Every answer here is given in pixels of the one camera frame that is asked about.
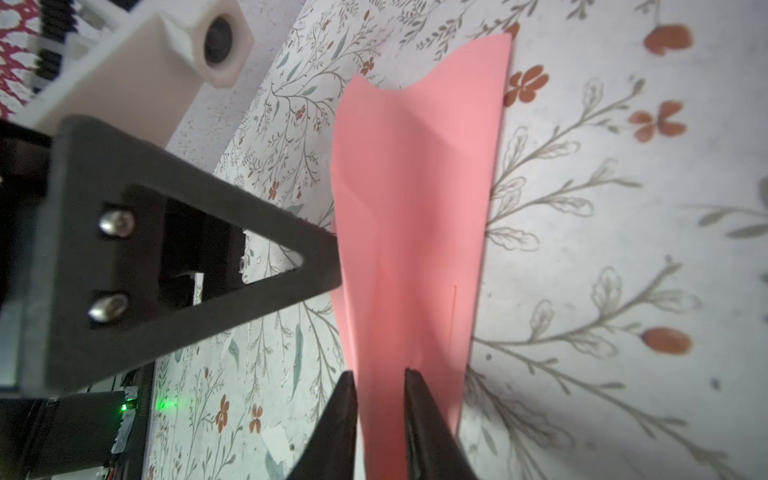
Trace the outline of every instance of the screw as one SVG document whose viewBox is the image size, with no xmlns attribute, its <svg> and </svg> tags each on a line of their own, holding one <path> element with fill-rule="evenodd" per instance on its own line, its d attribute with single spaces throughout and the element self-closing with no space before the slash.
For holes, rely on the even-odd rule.
<svg viewBox="0 0 768 480">
<path fill-rule="evenodd" d="M 101 216 L 98 226 L 110 237 L 128 238 L 136 227 L 136 218 L 129 210 L 111 210 Z"/>
<path fill-rule="evenodd" d="M 88 316 L 95 322 L 109 323 L 120 317 L 128 308 L 128 297 L 123 293 L 103 296 L 96 300 L 88 311 Z"/>
</svg>

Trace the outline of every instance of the pink paper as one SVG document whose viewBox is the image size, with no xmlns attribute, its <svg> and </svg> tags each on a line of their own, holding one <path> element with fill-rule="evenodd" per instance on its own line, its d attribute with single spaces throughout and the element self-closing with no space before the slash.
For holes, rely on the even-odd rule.
<svg viewBox="0 0 768 480">
<path fill-rule="evenodd" d="M 510 35 L 473 41 L 400 91 L 356 76 L 336 112 L 332 299 L 369 480 L 407 477 L 406 367 L 456 432 L 510 52 Z"/>
</svg>

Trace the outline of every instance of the orange flower print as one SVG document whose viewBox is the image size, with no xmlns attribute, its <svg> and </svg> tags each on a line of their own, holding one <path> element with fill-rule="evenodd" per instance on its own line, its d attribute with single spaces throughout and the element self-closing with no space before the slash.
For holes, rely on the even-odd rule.
<svg viewBox="0 0 768 480">
<path fill-rule="evenodd" d="M 520 33 L 520 23 L 515 22 L 512 25 L 509 25 L 505 32 L 512 34 L 512 40 L 515 40 L 518 37 L 518 33 Z"/>
<path fill-rule="evenodd" d="M 676 137 L 682 135 L 688 130 L 686 124 L 676 121 L 668 121 L 668 118 L 683 110 L 683 103 L 675 100 L 667 100 L 659 107 L 659 118 L 654 121 L 654 116 L 645 110 L 634 112 L 629 117 L 629 123 L 634 125 L 643 125 L 634 132 L 634 137 L 642 144 L 645 144 L 654 137 L 656 129 L 665 137 Z"/>
<path fill-rule="evenodd" d="M 261 414 L 264 412 L 264 410 L 261 407 L 257 407 L 256 404 L 253 404 L 253 407 L 250 409 L 250 415 L 253 417 L 253 420 L 250 421 L 248 424 L 248 429 L 251 433 L 253 433 L 253 429 L 256 429 L 256 433 L 261 433 L 261 420 L 259 420 L 259 417 L 261 417 Z"/>
<path fill-rule="evenodd" d="M 687 26 L 659 25 L 643 41 L 648 51 L 665 56 L 667 50 L 685 50 L 694 44 L 694 37 Z"/>
<path fill-rule="evenodd" d="M 277 197 L 277 188 L 280 186 L 280 182 L 274 181 L 272 182 L 272 187 L 270 188 L 270 200 L 274 200 L 275 197 Z"/>
<path fill-rule="evenodd" d="M 360 73 L 367 74 L 371 70 L 373 70 L 373 57 L 371 57 L 370 60 L 362 63 L 362 70 Z"/>
<path fill-rule="evenodd" d="M 667 355 L 685 355 L 694 344 L 688 335 L 667 326 L 646 330 L 641 338 L 651 350 Z"/>
<path fill-rule="evenodd" d="M 227 411 L 230 409 L 230 403 L 227 401 L 227 396 L 221 397 L 221 407 L 216 414 L 216 425 L 219 426 L 219 433 L 227 426 Z"/>
<path fill-rule="evenodd" d="M 523 74 L 519 71 L 512 75 L 509 84 L 512 89 L 504 95 L 504 106 L 509 107 L 520 98 L 520 101 L 530 103 L 536 98 L 536 91 L 545 86 L 549 81 L 549 75 L 544 73 L 544 66 L 536 65 Z"/>
</svg>

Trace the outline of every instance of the red patterned fabric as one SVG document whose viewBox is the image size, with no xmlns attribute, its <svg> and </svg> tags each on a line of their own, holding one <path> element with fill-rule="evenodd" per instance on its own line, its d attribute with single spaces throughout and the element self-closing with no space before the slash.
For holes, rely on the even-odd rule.
<svg viewBox="0 0 768 480">
<path fill-rule="evenodd" d="M 40 28 L 40 10 L 33 0 L 0 0 L 0 118 L 22 109 L 31 91 L 25 80 L 35 69 L 28 50 Z"/>
</svg>

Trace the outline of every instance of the table surface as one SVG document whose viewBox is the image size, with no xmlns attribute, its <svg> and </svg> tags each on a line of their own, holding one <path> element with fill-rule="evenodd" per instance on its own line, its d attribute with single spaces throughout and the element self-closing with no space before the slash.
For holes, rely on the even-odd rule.
<svg viewBox="0 0 768 480">
<path fill-rule="evenodd" d="M 767 18 L 758 2 L 315 0 L 215 174 L 328 227 L 350 78 L 402 88 L 511 32 L 469 461 L 486 479 L 759 478 Z M 248 236 L 246 281 L 295 263 Z M 327 295 L 160 359 L 147 477 L 284 478 L 344 368 Z"/>
</svg>

